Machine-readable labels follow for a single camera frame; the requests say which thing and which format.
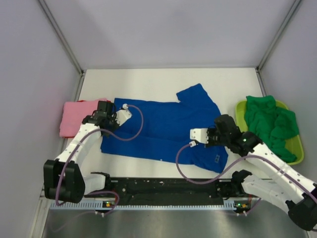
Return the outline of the blue t-shirt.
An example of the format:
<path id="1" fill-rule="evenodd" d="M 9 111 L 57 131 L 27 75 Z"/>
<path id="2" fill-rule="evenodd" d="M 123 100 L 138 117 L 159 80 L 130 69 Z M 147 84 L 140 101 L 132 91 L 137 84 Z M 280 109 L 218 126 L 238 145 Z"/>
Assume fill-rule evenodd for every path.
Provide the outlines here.
<path id="1" fill-rule="evenodd" d="M 178 102 L 156 102 L 115 98 L 116 106 L 133 105 L 132 117 L 115 134 L 136 136 L 129 142 L 103 137 L 101 152 L 121 156 L 175 162 L 177 152 L 190 142 L 190 130 L 214 127 L 218 106 L 201 84 L 176 94 Z"/>

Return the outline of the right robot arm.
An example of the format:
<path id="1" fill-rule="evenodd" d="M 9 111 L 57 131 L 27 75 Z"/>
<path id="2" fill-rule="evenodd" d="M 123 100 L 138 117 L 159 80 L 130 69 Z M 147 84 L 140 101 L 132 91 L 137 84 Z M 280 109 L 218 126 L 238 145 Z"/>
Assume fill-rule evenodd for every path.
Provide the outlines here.
<path id="1" fill-rule="evenodd" d="M 255 195 L 288 214 L 298 227 L 316 231 L 317 184 L 300 175 L 275 155 L 254 133 L 241 132 L 229 115 L 214 121 L 215 127 L 202 129 L 201 138 L 207 147 L 225 146 L 262 170 L 273 183 L 253 172 L 241 170 L 232 175 L 231 190 L 237 196 Z"/>

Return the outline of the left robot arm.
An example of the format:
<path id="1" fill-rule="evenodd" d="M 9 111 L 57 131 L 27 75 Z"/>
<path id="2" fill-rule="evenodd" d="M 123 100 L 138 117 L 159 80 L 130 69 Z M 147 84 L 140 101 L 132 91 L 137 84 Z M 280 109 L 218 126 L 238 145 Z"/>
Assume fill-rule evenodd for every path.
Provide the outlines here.
<path id="1" fill-rule="evenodd" d="M 114 132 L 118 129 L 115 110 L 114 103 L 98 101 L 97 109 L 83 119 L 79 131 L 65 150 L 54 160 L 44 163 L 45 197 L 55 200 L 57 206 L 66 202 L 79 203 L 94 191 L 103 197 L 111 194 L 112 184 L 107 173 L 90 172 L 84 176 L 80 167 L 93 144 L 105 134 L 101 130 Z"/>

